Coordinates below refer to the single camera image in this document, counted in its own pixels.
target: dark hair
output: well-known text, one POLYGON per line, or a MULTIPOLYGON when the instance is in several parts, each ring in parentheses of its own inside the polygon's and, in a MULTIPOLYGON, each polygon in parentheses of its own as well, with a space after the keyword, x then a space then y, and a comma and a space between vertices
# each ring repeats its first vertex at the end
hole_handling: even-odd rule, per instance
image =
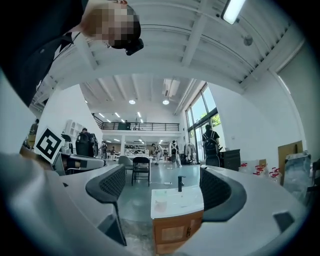
POLYGON ((112 48, 115 49, 126 49, 132 42, 138 41, 141 35, 141 26, 138 15, 136 14, 135 10, 128 4, 126 5, 126 10, 128 16, 133 16, 133 24, 123 40, 121 39, 114 42, 112 48))

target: gray chair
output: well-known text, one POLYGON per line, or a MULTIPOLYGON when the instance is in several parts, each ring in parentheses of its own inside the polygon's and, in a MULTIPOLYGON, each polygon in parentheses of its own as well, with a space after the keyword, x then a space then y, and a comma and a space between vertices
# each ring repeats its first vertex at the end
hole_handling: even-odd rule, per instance
POLYGON ((130 160, 129 157, 125 155, 121 155, 118 159, 118 164, 123 164, 125 166, 125 173, 127 173, 127 170, 133 170, 134 169, 134 164, 133 161, 130 160))

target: black jacket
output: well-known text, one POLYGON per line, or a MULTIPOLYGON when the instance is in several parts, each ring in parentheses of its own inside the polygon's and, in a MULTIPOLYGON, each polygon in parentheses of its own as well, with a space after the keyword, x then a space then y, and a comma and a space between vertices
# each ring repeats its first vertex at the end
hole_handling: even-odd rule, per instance
POLYGON ((49 72, 55 52, 72 42, 65 34, 82 19, 88 0, 6 1, 0 15, 0 66, 29 106, 36 87, 49 72))

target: ceiling light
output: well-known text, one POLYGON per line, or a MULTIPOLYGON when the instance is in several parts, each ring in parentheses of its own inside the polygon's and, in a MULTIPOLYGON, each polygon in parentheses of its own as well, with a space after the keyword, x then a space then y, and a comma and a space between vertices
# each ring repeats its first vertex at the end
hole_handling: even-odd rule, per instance
POLYGON ((233 23, 235 23, 245 1, 246 0, 230 0, 229 4, 226 6, 224 11, 222 12, 221 17, 226 22, 232 25, 233 23))

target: wooden cabinet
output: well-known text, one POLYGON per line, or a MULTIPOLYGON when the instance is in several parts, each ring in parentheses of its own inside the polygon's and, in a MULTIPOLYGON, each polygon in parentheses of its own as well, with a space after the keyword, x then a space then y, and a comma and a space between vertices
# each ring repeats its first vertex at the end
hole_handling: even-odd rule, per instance
POLYGON ((155 253, 171 254, 182 246, 202 223, 204 211, 170 218, 156 218, 153 224, 155 253))

